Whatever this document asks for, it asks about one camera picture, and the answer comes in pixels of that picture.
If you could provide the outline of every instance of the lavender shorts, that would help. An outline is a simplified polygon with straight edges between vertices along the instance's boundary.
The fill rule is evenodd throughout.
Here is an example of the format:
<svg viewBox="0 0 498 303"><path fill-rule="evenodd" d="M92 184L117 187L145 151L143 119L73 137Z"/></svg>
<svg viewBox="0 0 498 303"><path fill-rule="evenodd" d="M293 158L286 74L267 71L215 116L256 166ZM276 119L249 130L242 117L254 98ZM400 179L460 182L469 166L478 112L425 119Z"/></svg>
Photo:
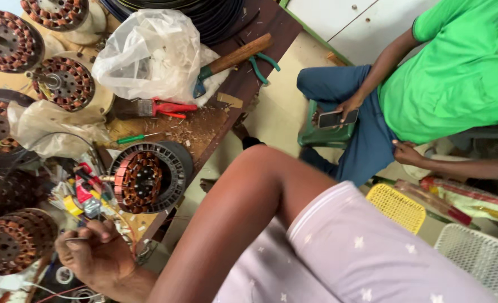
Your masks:
<svg viewBox="0 0 498 303"><path fill-rule="evenodd" d="M216 303L492 303L468 273L384 217L351 182L316 197L288 231L273 220Z"/></svg>

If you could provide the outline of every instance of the screwdriver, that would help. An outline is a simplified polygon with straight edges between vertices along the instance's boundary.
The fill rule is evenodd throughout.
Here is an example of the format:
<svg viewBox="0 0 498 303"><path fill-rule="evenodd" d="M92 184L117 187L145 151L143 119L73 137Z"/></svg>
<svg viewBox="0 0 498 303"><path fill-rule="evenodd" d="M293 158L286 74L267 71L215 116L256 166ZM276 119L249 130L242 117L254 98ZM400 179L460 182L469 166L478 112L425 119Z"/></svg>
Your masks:
<svg viewBox="0 0 498 303"><path fill-rule="evenodd" d="M133 141L143 140L147 136L157 135L157 134L160 134L160 133L154 133L154 134L149 134L149 135L140 134L138 136L125 137L125 138L116 140L116 143L118 143L118 144L131 143Z"/></svg>

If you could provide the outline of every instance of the white plastic crate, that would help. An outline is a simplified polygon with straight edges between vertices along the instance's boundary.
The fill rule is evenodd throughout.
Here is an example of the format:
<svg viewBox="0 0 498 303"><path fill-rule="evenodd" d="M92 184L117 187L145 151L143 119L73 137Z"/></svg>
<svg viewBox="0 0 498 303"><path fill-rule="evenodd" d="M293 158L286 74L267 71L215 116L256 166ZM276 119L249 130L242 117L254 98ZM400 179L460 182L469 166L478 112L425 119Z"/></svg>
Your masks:
<svg viewBox="0 0 498 303"><path fill-rule="evenodd" d="M434 248L498 297L498 239L459 224L448 224Z"/></svg>

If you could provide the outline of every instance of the wooden hammer handle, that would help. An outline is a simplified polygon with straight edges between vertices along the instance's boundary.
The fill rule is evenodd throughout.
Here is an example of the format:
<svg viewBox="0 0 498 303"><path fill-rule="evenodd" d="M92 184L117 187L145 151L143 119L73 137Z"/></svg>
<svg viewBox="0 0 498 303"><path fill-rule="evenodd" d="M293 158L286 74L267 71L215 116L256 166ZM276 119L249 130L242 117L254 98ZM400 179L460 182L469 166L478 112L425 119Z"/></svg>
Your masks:
<svg viewBox="0 0 498 303"><path fill-rule="evenodd" d="M212 74L215 75L219 72L224 71L229 67L232 67L236 64L239 64L249 59L251 55L257 54L267 49L272 44L273 44L272 35L270 33L267 33L264 36L240 47L236 51L215 60L214 62L210 63L208 66L210 67Z"/></svg>

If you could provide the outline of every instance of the smartphone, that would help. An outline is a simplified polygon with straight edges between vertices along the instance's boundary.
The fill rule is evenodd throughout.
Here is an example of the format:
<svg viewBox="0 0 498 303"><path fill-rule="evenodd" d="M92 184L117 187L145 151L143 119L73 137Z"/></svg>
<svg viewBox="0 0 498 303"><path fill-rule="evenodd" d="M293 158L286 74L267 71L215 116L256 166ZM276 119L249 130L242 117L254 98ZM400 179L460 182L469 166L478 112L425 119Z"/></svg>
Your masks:
<svg viewBox="0 0 498 303"><path fill-rule="evenodd" d="M359 109L354 109L348 113L347 119L343 123L341 123L341 119L343 118L342 112L322 113L318 119L318 127L326 128L354 123L357 121L358 112Z"/></svg>

